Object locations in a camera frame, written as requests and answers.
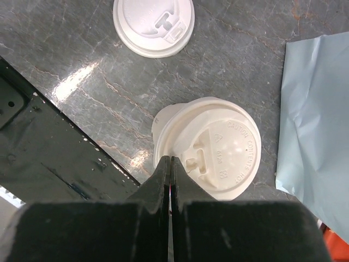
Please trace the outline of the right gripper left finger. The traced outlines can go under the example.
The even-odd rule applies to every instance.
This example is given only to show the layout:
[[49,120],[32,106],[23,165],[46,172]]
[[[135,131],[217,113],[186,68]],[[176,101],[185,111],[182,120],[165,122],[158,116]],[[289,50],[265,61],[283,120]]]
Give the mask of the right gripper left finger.
[[1,238],[1,261],[166,261],[170,157],[127,200],[27,204]]

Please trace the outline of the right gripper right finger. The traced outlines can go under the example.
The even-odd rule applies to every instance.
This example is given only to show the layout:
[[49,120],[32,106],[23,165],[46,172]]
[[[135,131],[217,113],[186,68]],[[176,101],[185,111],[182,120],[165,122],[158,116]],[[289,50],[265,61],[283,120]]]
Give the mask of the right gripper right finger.
[[330,261],[311,212],[293,201],[217,201],[171,159],[175,261]]

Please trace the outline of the white paper coffee cup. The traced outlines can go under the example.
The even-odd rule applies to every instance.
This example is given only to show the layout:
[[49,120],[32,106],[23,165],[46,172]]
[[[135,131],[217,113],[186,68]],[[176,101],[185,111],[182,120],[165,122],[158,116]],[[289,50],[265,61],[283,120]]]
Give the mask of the white paper coffee cup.
[[154,118],[154,121],[152,123],[152,138],[154,144],[157,143],[160,133],[162,132],[163,128],[166,126],[168,121],[178,112],[180,111],[186,104],[185,103],[179,103],[179,104],[173,104],[169,105],[163,109],[161,109],[157,115]]

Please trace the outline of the blue white paper bag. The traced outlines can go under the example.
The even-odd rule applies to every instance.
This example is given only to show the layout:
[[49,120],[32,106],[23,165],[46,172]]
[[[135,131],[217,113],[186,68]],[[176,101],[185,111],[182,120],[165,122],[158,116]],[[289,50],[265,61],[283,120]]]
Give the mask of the blue white paper bag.
[[348,33],[286,44],[275,186],[348,240]]

